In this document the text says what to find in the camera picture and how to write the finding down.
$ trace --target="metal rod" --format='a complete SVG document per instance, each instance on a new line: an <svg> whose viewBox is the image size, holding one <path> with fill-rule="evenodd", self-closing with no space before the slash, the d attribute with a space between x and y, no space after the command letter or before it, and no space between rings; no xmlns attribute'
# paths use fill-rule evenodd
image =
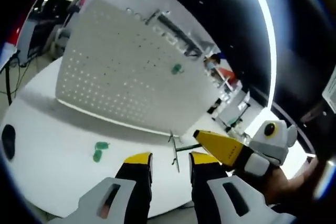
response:
<svg viewBox="0 0 336 224"><path fill-rule="evenodd" d="M189 145L189 146L186 146L186 147L176 148L176 152L188 151L188 150L192 150L192 149L200 148L200 147L202 147L201 144Z"/></svg>

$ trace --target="black cable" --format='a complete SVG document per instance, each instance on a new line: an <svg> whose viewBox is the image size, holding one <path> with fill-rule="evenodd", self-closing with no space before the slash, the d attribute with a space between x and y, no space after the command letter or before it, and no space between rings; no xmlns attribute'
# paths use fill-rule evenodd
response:
<svg viewBox="0 0 336 224"><path fill-rule="evenodd" d="M16 92L17 92L17 90L19 89L19 87L20 87L20 85L21 85L21 82L22 82L22 80L23 80L23 77L25 76L25 74L26 74L26 72L27 72L27 70L28 70L28 68L29 68L29 66L30 66L30 64L31 64L32 61L33 61L33 60L31 60L31 61L28 63L28 66L26 67L25 71L23 72L23 75L22 75L22 77L21 77L21 79L20 79L20 82L16 83L16 88L15 88L14 98L16 98Z"/></svg>
<svg viewBox="0 0 336 224"><path fill-rule="evenodd" d="M7 99L8 99L8 104L11 105L12 103L12 97L11 97L11 85L10 85L10 82L9 82L9 64L6 64L6 67L5 67L5 74L6 74L6 91L7 91Z"/></svg>
<svg viewBox="0 0 336 224"><path fill-rule="evenodd" d="M19 71L19 76L18 76L18 79L17 79L17 83L16 83L16 87L15 87L15 90L14 91L12 91L10 94L15 94L14 95L14 97L16 97L16 92L18 91L18 89L19 89L19 87L20 87L20 85L21 85L21 82L22 82L22 80L23 80L23 77L25 76L25 73L27 72L27 69L28 69L28 67L30 66L30 63L31 63L32 61L30 61L29 63L28 63L28 66L26 67L26 69L25 69L25 71L24 71L24 73L23 73L23 75L20 77L20 69L21 69L21 67L20 67L20 65L18 66L19 67L19 69L18 69L18 71ZM7 94L7 92L4 92L4 91L0 91L0 93L1 94Z"/></svg>

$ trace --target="table surface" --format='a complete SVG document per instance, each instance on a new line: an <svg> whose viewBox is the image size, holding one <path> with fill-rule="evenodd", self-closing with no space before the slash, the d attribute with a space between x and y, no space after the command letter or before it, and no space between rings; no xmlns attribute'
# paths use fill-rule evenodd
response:
<svg viewBox="0 0 336 224"><path fill-rule="evenodd" d="M9 107L0 127L16 130L15 157L6 161L23 196L38 208L66 217L79 198L106 177L114 177L123 161L136 153L153 153L153 217L191 200L188 152L178 153L181 172L171 165L174 157L168 137L131 129L86 115L60 104L55 98L61 59L36 75ZM224 130L204 114L176 141L177 147L195 144L194 131ZM98 141L110 143L99 163L92 160Z"/></svg>

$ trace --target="green object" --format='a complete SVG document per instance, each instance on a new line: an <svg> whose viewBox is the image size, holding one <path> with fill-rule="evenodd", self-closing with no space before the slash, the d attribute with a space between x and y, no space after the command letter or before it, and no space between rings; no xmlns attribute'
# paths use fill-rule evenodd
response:
<svg viewBox="0 0 336 224"><path fill-rule="evenodd" d="M183 73L184 71L182 70L182 65L181 64L176 64L173 69L172 69L172 74L178 74L178 73Z"/></svg>
<svg viewBox="0 0 336 224"><path fill-rule="evenodd" d="M95 148L97 150L106 150L109 148L109 143L106 142L97 142Z"/></svg>
<svg viewBox="0 0 336 224"><path fill-rule="evenodd" d="M99 163L102 155L103 155L103 152L101 150L96 150L93 155L93 161L95 161L96 163Z"/></svg>

